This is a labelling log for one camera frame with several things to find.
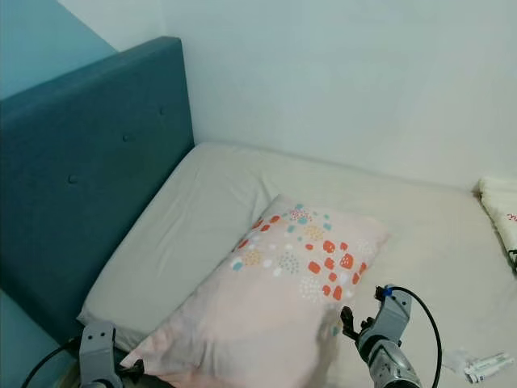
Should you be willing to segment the clear plastic wrapper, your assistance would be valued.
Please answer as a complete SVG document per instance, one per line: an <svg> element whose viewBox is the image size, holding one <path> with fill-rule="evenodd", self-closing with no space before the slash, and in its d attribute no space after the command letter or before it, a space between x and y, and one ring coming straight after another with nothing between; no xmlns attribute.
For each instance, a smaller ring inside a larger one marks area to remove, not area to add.
<svg viewBox="0 0 517 388"><path fill-rule="evenodd" d="M473 356L464 348L455 348L455 350L443 351L442 366L447 367L453 373L465 374L465 370L473 361Z"/></svg>

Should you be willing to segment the cream cartoon print blanket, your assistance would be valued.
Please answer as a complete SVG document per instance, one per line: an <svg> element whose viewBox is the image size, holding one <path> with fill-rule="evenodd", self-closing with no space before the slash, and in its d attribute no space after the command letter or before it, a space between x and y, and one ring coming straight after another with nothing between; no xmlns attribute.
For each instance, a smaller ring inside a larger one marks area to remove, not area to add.
<svg viewBox="0 0 517 388"><path fill-rule="evenodd" d="M483 177L477 181L477 192L501 238L507 261L517 273L517 179Z"/></svg>

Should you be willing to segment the cream sheeted mattress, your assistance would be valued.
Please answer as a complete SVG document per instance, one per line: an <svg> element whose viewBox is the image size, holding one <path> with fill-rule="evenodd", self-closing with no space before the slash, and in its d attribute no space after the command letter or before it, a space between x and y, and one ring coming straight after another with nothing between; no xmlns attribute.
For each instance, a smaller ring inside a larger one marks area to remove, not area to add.
<svg viewBox="0 0 517 388"><path fill-rule="evenodd" d="M343 307L362 320L378 310L377 287L399 285L419 295L400 341L425 386L468 384L463 374L435 376L443 351L466 350L476 360L509 352L517 360L517 274L472 192L221 143L198 145L176 167L108 259L78 318L111 322L117 347L128 355L280 195L387 228L389 239ZM336 353L317 388L372 388L339 314L337 323ZM517 388L517 365L483 386Z"/></svg>

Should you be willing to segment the white paper tissue packet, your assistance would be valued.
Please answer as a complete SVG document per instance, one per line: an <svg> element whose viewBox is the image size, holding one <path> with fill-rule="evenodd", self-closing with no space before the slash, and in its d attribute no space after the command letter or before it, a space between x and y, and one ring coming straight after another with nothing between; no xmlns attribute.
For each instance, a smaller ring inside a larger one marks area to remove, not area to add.
<svg viewBox="0 0 517 388"><path fill-rule="evenodd" d="M499 352L494 356L470 362L463 369L463 373L468 377L469 383L484 383L488 377L495 376L513 365L517 365L517 360L509 352Z"/></svg>

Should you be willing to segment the teal upholstered headboard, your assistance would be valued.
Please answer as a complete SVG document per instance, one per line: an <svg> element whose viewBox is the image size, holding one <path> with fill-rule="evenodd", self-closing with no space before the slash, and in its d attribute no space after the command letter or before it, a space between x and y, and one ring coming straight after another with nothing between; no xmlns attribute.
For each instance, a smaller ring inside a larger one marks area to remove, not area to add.
<svg viewBox="0 0 517 388"><path fill-rule="evenodd" d="M0 103L0 287L55 341L195 147L183 44L154 38Z"/></svg>

